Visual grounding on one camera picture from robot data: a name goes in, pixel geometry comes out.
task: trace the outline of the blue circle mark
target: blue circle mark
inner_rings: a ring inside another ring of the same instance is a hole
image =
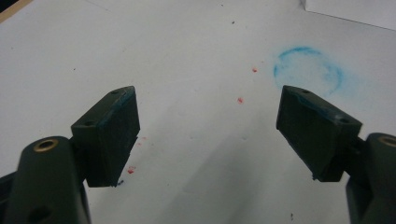
[[[289,85],[328,96],[340,88],[344,74],[320,51],[298,47],[279,54],[274,78],[279,88]]]

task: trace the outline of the white table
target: white table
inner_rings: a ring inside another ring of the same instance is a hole
[[[122,185],[88,189],[95,224],[348,223],[348,176],[313,181],[276,130],[283,84],[359,119],[363,139],[396,134],[396,32],[299,0],[35,0],[0,24],[0,52],[0,175],[136,87],[139,139]]]

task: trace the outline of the brown edge strip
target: brown edge strip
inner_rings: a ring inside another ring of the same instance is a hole
[[[20,9],[31,3],[33,0],[19,0],[12,6],[0,13],[0,23],[13,16]]]

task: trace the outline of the red mark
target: red mark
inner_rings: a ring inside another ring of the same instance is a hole
[[[238,101],[238,104],[240,104],[240,105],[241,105],[241,104],[243,104],[243,103],[244,103],[244,98],[242,98],[242,97],[239,97],[237,101]]]
[[[130,166],[130,167],[128,167],[128,174],[133,174],[134,173],[134,169],[136,169],[136,167],[134,167],[134,166]]]

